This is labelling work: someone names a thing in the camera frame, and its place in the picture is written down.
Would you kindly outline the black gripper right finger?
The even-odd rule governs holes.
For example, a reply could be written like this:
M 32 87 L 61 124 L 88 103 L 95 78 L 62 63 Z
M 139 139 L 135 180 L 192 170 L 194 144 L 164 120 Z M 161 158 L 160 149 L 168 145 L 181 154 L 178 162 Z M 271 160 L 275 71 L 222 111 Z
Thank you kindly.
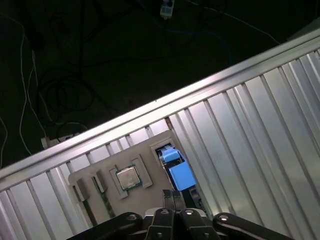
M 178 240 L 290 240 L 291 237 L 228 212 L 209 219 L 198 208 L 187 208 L 181 192 L 174 192 Z

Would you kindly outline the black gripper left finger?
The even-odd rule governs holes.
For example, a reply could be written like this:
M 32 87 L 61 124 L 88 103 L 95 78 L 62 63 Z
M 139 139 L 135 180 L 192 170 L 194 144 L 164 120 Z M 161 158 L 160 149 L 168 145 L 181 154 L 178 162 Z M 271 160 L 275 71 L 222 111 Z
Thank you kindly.
M 122 213 L 71 240 L 172 240 L 174 238 L 175 191 L 162 191 L 163 207 L 151 208 L 144 217 L 134 212 Z

